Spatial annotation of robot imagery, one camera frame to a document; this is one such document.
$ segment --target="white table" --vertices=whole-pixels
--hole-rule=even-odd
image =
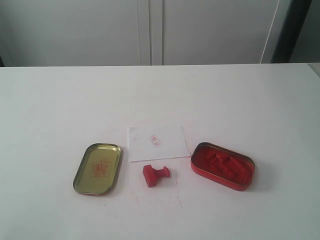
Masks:
[[[127,127],[181,125],[250,156],[238,192],[190,158],[128,163]],[[307,64],[0,69],[0,239],[320,239],[320,78]],[[80,195],[86,148],[124,149],[116,188]],[[143,165],[172,178],[147,188]]]

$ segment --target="red tin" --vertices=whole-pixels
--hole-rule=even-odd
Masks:
[[[209,142],[196,147],[191,168],[195,173],[237,191],[250,186],[255,172],[251,158]]]

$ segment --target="tin lid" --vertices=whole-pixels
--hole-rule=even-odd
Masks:
[[[249,187],[255,172],[251,158],[208,142],[200,143],[194,150],[191,168],[205,178],[238,191]]]
[[[79,194],[102,195],[113,186],[121,149],[114,144],[96,143],[87,148],[73,180]]]

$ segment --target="white paper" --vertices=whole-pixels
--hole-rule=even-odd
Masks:
[[[181,126],[129,127],[129,162],[189,157]]]

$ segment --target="red stamp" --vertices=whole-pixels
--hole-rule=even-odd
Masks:
[[[102,178],[109,176],[109,167],[110,167],[110,161],[106,158],[101,158],[100,162],[98,163],[92,163],[92,171],[93,176],[95,178]]]
[[[156,135],[149,137],[149,140],[155,148],[158,148],[161,146],[161,142]]]

